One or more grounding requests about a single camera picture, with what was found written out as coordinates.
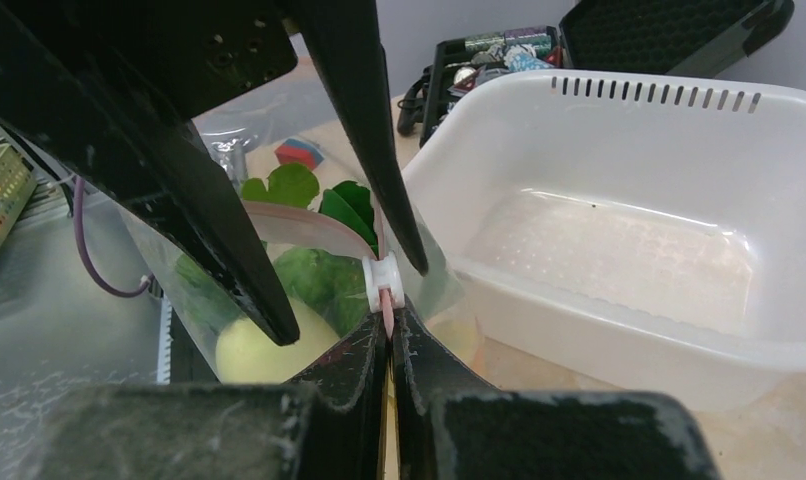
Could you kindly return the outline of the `light green small cucumber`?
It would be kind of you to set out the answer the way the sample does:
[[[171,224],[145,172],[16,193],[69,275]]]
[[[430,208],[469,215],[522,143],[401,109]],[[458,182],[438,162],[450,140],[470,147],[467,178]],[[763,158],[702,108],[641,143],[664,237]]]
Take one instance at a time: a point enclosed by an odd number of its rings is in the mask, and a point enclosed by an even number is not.
[[[320,315],[340,337],[370,312],[360,260],[295,246],[278,256],[273,267],[286,293]]]

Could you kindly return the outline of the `white radish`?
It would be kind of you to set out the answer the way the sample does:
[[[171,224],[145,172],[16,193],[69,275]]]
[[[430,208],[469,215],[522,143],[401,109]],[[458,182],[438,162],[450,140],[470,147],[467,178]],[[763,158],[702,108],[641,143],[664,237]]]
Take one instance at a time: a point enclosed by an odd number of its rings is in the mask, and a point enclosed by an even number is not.
[[[315,311],[289,300],[300,328],[300,339],[278,346],[251,320],[241,317],[217,339],[216,375],[223,383],[283,383],[307,368],[340,337]]]

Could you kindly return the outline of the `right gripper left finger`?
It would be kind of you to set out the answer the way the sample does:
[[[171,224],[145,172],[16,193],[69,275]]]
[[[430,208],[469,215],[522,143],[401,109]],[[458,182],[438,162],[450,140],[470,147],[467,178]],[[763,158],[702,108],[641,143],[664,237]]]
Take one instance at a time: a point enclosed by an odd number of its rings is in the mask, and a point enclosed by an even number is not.
[[[378,479],[388,347],[367,316],[279,385],[98,385],[51,411],[22,479]]]

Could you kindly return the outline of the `clear zip top bag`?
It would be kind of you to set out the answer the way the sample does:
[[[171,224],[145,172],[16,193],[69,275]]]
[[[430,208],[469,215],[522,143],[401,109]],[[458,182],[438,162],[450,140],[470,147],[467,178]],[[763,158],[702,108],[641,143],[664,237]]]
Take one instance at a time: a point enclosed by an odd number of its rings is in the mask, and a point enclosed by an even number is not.
[[[173,307],[170,382],[284,382],[368,315],[363,261],[398,247],[333,114],[322,87],[306,81],[243,95],[195,120],[286,291],[301,330],[293,345],[275,345],[184,252],[123,214]]]

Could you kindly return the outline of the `green leaf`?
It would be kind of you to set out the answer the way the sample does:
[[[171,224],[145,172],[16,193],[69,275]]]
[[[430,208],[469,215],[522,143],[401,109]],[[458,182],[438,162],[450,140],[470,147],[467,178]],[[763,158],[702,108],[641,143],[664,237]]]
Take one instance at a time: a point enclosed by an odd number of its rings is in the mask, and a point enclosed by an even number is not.
[[[323,187],[301,163],[281,164],[249,178],[239,196],[263,244],[376,258],[380,241],[372,192],[353,179]]]

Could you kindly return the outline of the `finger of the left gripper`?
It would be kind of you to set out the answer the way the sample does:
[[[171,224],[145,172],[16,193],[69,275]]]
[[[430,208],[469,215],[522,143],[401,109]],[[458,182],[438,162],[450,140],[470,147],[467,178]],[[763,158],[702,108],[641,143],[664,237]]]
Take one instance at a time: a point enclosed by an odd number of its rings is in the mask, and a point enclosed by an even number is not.
[[[395,148],[387,64],[374,1],[292,1],[308,47],[368,183],[407,259],[429,262]]]

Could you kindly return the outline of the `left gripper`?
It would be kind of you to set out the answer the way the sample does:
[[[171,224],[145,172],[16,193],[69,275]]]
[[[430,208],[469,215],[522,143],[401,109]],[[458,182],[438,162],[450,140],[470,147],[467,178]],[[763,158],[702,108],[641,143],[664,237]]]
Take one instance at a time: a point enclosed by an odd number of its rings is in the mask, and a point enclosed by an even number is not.
[[[150,93],[188,120],[297,64],[272,1],[0,1],[0,124],[180,248],[277,345],[300,330],[241,200]]]

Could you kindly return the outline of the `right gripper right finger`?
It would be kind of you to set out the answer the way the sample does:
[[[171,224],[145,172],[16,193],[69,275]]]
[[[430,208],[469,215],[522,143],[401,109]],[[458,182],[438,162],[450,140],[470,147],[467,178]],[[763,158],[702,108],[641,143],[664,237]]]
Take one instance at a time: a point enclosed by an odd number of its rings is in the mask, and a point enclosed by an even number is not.
[[[404,479],[716,479],[693,416],[648,391],[502,390],[394,313]]]

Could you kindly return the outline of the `white plastic basket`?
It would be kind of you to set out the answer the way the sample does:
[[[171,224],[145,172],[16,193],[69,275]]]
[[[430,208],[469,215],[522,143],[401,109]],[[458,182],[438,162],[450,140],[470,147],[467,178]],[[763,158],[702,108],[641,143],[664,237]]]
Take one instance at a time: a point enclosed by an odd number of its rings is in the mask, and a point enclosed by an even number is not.
[[[806,91],[511,74],[403,175],[499,342],[699,411],[806,373]]]

